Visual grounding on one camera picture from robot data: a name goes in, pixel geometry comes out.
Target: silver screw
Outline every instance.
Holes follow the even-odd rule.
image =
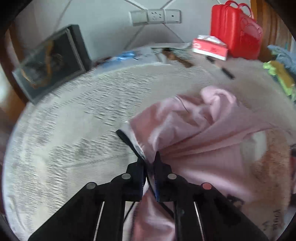
[[[96,187],[96,184],[95,183],[88,183],[87,185],[86,185],[86,188],[87,189],[94,189]]]
[[[168,175],[168,179],[174,180],[174,179],[176,179],[176,178],[177,178],[177,175],[176,175],[175,173],[170,173],[170,174]]]
[[[131,178],[131,175],[130,174],[128,174],[128,173],[124,173],[124,174],[122,174],[122,179],[130,179]]]

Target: tissue box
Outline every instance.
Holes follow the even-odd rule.
[[[192,51],[226,60],[228,49],[226,45],[217,44],[204,39],[194,39],[192,43]]]

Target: pink garment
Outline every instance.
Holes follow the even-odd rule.
[[[188,182],[209,182],[223,195],[253,202],[254,181],[246,171],[240,143],[272,128],[226,90],[208,86],[201,97],[178,95],[158,102],[122,128],[146,161],[160,151],[163,162]],[[174,222],[147,191],[137,207],[133,240],[175,239]]]

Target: white wall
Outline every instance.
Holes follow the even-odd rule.
[[[129,11],[145,9],[181,10],[180,24],[131,26]],[[33,0],[16,18],[19,39],[29,51],[58,29],[78,24],[91,59],[111,56],[149,42],[191,42],[210,32],[211,8],[217,0]],[[250,0],[238,0],[250,4]]]

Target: white trim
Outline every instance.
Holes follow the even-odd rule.
[[[224,56],[221,56],[221,55],[218,55],[218,54],[215,54],[215,53],[211,53],[211,52],[207,52],[207,51],[204,51],[204,50],[192,49],[192,51],[195,52],[195,53],[200,53],[200,54],[211,56],[211,57],[218,58],[218,59],[221,59],[221,60],[226,60],[226,57],[224,57]]]

